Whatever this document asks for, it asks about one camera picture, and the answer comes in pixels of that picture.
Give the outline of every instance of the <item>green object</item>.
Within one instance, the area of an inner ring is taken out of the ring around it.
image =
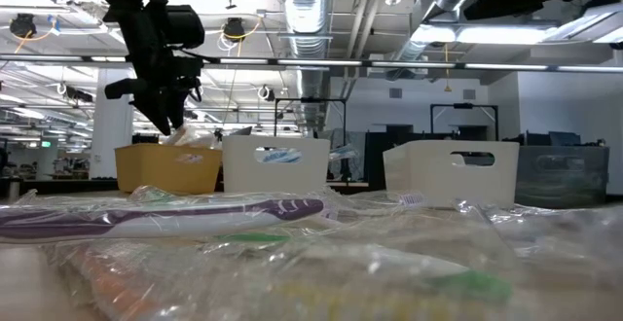
[[[443,293],[463,295],[487,302],[505,303],[513,295],[510,283],[475,270],[430,278],[428,283]]]
[[[265,234],[258,232],[234,233],[216,236],[219,239],[242,241],[242,242],[281,242],[290,239],[288,236],[278,234]]]

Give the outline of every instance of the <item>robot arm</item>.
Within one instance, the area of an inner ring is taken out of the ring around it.
[[[116,21],[122,31],[136,79],[124,79],[106,87],[106,97],[134,95],[132,104],[163,134],[170,135],[169,121],[184,123],[184,102],[191,89],[200,86],[200,58],[173,55],[173,50],[203,44],[199,16],[190,6],[169,6],[167,0],[106,0],[110,9],[104,21]]]

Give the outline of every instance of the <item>white plastic bin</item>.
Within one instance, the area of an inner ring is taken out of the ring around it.
[[[265,163],[255,159],[259,147],[293,148],[301,159]],[[267,136],[223,137],[223,181],[226,193],[287,192],[303,194],[322,189],[329,164],[329,140]]]
[[[456,152],[492,154],[491,166],[466,165]],[[458,198],[513,206],[519,144],[480,141],[413,141],[383,153],[389,191],[420,192],[426,206],[452,207]]]

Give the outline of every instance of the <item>bin handle cutout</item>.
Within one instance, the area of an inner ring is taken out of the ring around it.
[[[450,157],[456,166],[490,167],[495,164],[495,156],[489,152],[454,151]]]
[[[259,147],[253,153],[260,163],[298,163],[303,153],[295,148]]]

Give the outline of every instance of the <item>yellow bin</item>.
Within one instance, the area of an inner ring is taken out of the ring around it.
[[[222,152],[185,146],[136,144],[115,150],[119,190],[151,185],[167,192],[211,194]]]

